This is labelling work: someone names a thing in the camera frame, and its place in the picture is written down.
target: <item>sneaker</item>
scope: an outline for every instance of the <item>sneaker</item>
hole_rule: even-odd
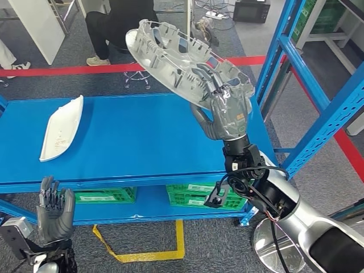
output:
[[[26,70],[26,69],[29,69],[30,67],[30,63],[29,61],[27,61],[26,63],[25,64],[13,64],[11,66],[11,70],[17,70],[17,69],[24,69],[24,70]],[[15,78],[16,76],[8,76],[7,78]]]
[[[92,57],[92,58],[87,59],[86,63],[91,67],[96,67],[98,65],[110,65],[110,61],[109,61],[109,59],[101,60],[97,55],[95,55],[94,57]]]

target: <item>blue shelf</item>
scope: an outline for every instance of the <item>blue shelf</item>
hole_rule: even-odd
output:
[[[0,118],[0,129],[7,132],[0,134],[0,151],[6,155],[0,157],[0,187],[5,188],[0,192],[16,184],[20,189],[14,191],[38,191],[36,184],[48,175],[77,188],[94,187],[88,185],[91,181],[137,185],[153,177],[153,185],[159,177],[224,172],[222,142],[208,139],[189,103],[174,94],[85,97],[72,145],[58,158],[39,162],[48,118],[69,101],[9,101]],[[259,108],[251,101],[250,140],[274,159]]]
[[[64,154],[39,160],[48,118],[69,99],[10,101],[0,118],[0,193],[38,192],[54,175],[72,189],[139,187],[134,204],[77,204],[75,225],[242,217],[246,211],[171,206],[166,184],[211,183],[224,171],[223,143],[208,139],[174,94],[85,97],[79,130]],[[273,161],[274,152],[254,97],[251,142]],[[0,211],[35,215],[0,200]]]
[[[76,204],[74,224],[244,217],[245,211],[171,206],[165,186],[139,187],[133,204]]]

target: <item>white panel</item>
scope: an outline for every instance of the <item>white panel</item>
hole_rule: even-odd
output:
[[[49,64],[52,64],[64,33],[48,0],[9,0],[24,27]]]

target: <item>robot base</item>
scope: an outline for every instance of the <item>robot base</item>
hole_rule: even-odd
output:
[[[289,272],[299,272],[306,264],[296,246],[278,226],[276,226],[276,235],[278,245],[281,250]],[[264,219],[259,223],[253,233],[252,246],[254,251],[265,267],[276,273],[284,273],[279,257],[274,244],[270,219]]]

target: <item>white plastic part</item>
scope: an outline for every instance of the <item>white plastic part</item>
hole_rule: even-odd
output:
[[[137,30],[126,35],[129,52],[153,77],[185,100],[211,109],[205,83],[196,73],[198,65],[208,65],[231,90],[243,94],[247,112],[251,110],[249,98],[254,92],[249,78],[235,65],[224,60],[207,44],[191,39],[168,23],[141,20]]]
[[[57,158],[71,145],[82,115],[83,96],[58,108],[48,120],[39,161]]]

